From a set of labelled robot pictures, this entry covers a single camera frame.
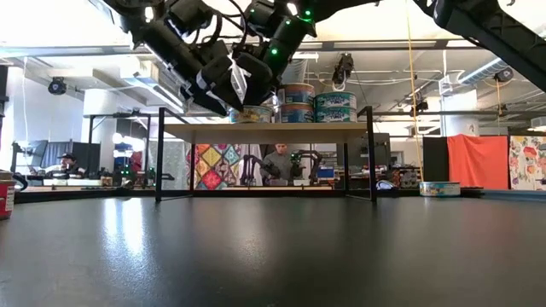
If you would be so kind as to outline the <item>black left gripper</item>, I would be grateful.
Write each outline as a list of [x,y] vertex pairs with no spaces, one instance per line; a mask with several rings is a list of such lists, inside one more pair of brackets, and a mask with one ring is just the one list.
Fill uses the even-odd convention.
[[189,87],[181,87],[181,95],[189,103],[197,104],[213,113],[226,116],[224,104],[239,108],[239,96],[231,83],[232,60],[217,57],[199,70]]

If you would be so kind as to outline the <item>green label gold lid can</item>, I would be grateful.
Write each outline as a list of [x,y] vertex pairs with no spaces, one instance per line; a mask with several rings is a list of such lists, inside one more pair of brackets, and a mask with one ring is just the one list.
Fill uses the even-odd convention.
[[273,110],[264,106],[245,106],[242,111],[229,111],[229,121],[232,124],[270,123],[272,116]]

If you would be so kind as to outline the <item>Wild Planet salmon can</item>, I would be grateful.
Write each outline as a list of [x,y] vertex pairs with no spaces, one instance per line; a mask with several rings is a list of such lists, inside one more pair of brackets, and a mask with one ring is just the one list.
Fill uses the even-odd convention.
[[312,104],[315,97],[315,88],[313,85],[303,83],[283,84],[277,90],[277,97],[281,104]]
[[314,121],[314,107],[308,103],[282,104],[276,113],[277,123],[313,123]]

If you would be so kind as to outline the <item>wooden shelf with black legs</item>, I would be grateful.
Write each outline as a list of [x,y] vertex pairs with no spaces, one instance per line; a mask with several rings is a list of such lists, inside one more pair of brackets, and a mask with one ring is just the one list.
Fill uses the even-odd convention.
[[166,196],[162,188],[165,133],[190,144],[190,172],[195,172],[195,146],[197,144],[318,144],[339,143],[344,150],[352,138],[365,135],[369,148],[369,197],[377,203],[375,175],[375,136],[373,108],[364,107],[358,113],[366,117],[359,123],[251,123],[251,124],[189,124],[180,115],[162,107],[159,109],[158,147],[156,161],[156,187],[154,198],[161,202]]

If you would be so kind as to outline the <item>colourful patchwork quilt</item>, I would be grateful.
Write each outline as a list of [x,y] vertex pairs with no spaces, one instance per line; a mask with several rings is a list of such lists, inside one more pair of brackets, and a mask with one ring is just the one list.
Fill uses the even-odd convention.
[[241,147],[237,144],[195,146],[194,189],[221,190],[239,181]]

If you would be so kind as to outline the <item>hanging black device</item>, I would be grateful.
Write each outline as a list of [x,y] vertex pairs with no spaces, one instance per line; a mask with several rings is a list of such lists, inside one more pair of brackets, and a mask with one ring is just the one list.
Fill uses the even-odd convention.
[[426,110],[428,110],[427,98],[421,93],[414,94],[412,96],[412,105],[409,111],[409,115],[412,117],[416,117],[419,115],[419,113],[423,113]]
[[334,85],[342,85],[351,76],[354,68],[354,61],[350,53],[341,55],[339,62],[334,67],[332,81]]

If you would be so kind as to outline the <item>person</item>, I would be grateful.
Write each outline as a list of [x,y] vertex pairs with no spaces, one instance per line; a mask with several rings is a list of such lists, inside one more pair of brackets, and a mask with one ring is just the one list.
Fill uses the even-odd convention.
[[269,172],[267,169],[261,168],[260,174],[264,181],[264,186],[270,186],[270,182],[276,179],[292,181],[296,178],[301,178],[302,169],[300,164],[294,164],[291,160],[291,154],[288,152],[288,146],[285,143],[277,143],[275,151],[267,154],[263,163],[272,165],[276,172]]
[[50,179],[82,179],[85,169],[78,165],[73,153],[64,153],[59,157],[59,165],[52,165],[45,170],[45,177]]

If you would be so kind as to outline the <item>black panel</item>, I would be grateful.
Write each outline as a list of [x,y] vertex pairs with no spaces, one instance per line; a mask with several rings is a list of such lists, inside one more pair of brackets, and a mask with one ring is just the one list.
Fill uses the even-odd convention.
[[423,138],[423,170],[425,182],[449,180],[449,157],[446,137]]

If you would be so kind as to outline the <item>multicolour label tuna can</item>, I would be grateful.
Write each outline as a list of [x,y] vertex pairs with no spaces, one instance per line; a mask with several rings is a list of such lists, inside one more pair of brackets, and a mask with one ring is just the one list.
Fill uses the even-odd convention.
[[458,182],[421,182],[420,195],[423,197],[458,197],[461,195],[461,186]]

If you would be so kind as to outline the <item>red label can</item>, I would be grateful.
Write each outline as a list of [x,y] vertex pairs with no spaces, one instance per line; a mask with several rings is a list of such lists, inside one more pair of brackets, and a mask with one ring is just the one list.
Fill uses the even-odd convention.
[[15,182],[0,181],[0,221],[10,219],[15,205]]

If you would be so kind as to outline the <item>orange cloth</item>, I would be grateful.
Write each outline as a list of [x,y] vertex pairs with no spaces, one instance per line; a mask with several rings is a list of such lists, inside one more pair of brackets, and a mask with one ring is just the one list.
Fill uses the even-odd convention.
[[447,137],[449,179],[462,188],[508,189],[506,136]]

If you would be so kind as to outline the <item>black table mat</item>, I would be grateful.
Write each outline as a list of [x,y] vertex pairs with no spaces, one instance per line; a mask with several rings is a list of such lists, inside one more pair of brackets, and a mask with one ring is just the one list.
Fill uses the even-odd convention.
[[0,307],[546,307],[546,205],[151,199],[18,205]]

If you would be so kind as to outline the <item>floral cloth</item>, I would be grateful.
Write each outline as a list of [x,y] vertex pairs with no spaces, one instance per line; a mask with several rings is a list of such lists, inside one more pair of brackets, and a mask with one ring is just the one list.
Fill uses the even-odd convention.
[[511,136],[508,169],[511,189],[546,191],[546,136]]

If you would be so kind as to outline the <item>black metal stand frame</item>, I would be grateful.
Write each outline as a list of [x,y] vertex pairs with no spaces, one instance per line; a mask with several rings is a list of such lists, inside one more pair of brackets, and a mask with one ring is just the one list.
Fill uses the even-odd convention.
[[89,131],[87,136],[87,148],[90,148],[93,141],[93,130],[98,128],[105,119],[146,119],[146,124],[142,126],[146,127],[147,134],[145,137],[145,146],[143,149],[143,170],[148,171],[149,164],[149,143],[150,143],[150,128],[151,128],[151,114],[132,111],[131,113],[116,112],[116,113],[104,113],[104,114],[87,114],[84,115],[85,119],[89,120]]

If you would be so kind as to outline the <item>white ribbed duct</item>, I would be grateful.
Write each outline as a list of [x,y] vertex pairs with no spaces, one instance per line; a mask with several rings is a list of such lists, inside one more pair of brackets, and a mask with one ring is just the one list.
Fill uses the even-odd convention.
[[509,64],[501,58],[496,58],[473,71],[463,72],[457,77],[457,83],[462,85],[476,84],[481,80],[493,77],[507,68],[509,68]]

